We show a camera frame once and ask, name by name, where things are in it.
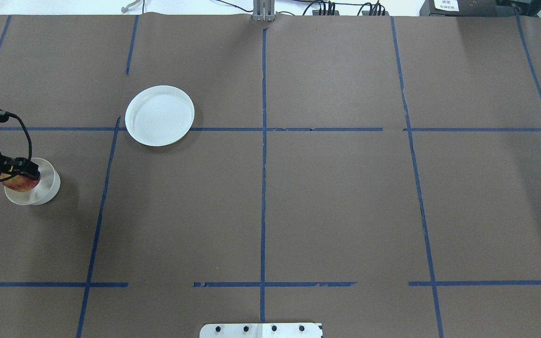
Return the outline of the red yellow apple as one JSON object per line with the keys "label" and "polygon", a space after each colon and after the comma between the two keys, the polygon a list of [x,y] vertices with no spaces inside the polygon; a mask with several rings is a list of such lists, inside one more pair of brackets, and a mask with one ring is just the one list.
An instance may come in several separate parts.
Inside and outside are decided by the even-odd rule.
{"label": "red yellow apple", "polygon": [[22,175],[17,175],[9,180],[6,180],[3,183],[3,186],[7,187],[9,190],[17,192],[28,192],[34,189],[40,181],[40,175],[35,177],[26,177]]}

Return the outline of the white bowl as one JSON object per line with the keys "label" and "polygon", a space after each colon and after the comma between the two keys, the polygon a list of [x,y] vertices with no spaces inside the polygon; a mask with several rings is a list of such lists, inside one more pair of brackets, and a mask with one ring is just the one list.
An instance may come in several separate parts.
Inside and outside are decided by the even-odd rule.
{"label": "white bowl", "polygon": [[58,172],[49,161],[42,158],[32,158],[31,161],[39,167],[39,183],[32,190],[26,192],[4,188],[7,199],[17,205],[42,205],[51,201],[58,193],[62,182]]}

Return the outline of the white round plate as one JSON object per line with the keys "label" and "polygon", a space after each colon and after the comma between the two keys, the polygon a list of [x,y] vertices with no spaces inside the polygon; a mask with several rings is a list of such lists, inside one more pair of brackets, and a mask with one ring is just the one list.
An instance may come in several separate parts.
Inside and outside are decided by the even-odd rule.
{"label": "white round plate", "polygon": [[127,105],[124,124],[135,141],[164,147],[181,140],[193,126],[195,107],[183,90],[157,85],[137,94]]}

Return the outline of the black computer box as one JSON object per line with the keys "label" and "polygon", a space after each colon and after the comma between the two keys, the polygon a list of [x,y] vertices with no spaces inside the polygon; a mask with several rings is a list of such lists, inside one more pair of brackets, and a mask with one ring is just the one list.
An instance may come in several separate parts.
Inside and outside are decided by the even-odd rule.
{"label": "black computer box", "polygon": [[500,0],[425,0],[419,16],[450,17],[511,17],[515,16],[512,6]]}

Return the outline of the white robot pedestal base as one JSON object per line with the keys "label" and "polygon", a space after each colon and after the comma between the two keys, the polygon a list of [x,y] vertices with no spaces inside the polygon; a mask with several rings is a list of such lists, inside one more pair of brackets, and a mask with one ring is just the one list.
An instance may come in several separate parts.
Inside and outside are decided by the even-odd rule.
{"label": "white robot pedestal base", "polygon": [[322,338],[321,323],[209,323],[200,338]]}

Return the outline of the aluminium frame post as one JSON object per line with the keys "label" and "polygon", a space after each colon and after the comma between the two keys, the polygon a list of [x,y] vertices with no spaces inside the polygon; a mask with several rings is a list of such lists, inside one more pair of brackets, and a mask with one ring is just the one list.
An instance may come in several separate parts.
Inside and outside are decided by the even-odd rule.
{"label": "aluminium frame post", "polygon": [[254,22],[275,21],[275,0],[253,0],[252,18]]}

